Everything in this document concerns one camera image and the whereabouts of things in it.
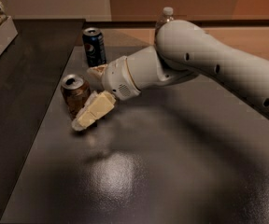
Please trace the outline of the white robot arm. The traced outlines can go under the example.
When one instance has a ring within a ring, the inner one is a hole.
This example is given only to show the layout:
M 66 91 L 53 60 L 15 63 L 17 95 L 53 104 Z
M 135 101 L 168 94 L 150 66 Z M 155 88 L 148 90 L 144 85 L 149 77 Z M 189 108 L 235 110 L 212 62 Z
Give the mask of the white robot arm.
M 111 100 L 203 75 L 269 119 L 269 61 L 231 48 L 188 21 L 164 24 L 155 44 L 88 69 Z

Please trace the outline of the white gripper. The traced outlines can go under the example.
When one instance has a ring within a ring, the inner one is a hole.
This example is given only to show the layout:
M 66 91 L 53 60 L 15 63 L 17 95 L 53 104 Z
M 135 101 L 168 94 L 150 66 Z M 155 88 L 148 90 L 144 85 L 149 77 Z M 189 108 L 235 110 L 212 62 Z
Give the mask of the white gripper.
M 105 91 L 94 91 L 84 107 L 79 110 L 72 121 L 72 128 L 78 132 L 87 129 L 114 108 L 116 99 L 111 93 L 122 101 L 140 94 L 140 90 L 130 75 L 126 56 L 108 65 L 90 67 L 87 74 L 95 87 L 105 89 Z

